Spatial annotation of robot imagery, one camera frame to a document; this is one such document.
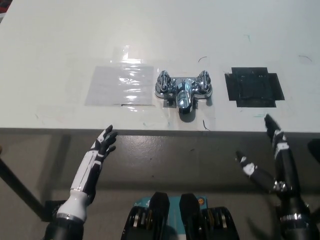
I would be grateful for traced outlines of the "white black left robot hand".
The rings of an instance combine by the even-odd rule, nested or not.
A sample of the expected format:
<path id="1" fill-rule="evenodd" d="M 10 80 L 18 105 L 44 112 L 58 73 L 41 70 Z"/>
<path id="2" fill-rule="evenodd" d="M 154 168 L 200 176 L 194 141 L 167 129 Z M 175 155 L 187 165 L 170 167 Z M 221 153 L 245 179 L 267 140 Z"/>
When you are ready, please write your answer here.
<path id="1" fill-rule="evenodd" d="M 116 149 L 118 133 L 108 126 L 85 153 L 70 187 L 69 198 L 56 214 L 58 219 L 85 223 L 87 207 L 93 202 L 96 185 L 107 156 Z"/>

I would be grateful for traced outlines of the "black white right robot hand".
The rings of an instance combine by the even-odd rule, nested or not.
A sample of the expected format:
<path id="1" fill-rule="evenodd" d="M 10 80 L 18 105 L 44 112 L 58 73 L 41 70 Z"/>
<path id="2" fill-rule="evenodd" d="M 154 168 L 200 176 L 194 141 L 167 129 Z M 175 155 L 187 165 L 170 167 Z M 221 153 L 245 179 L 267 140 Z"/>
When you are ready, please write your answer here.
<path id="1" fill-rule="evenodd" d="M 311 213 L 301 197 L 298 171 L 287 137 L 269 114 L 265 115 L 264 122 L 272 145 L 275 176 L 253 163 L 241 151 L 236 152 L 236 160 L 253 183 L 267 193 L 275 193 L 280 199 L 277 215 L 281 222 L 308 222 Z"/>

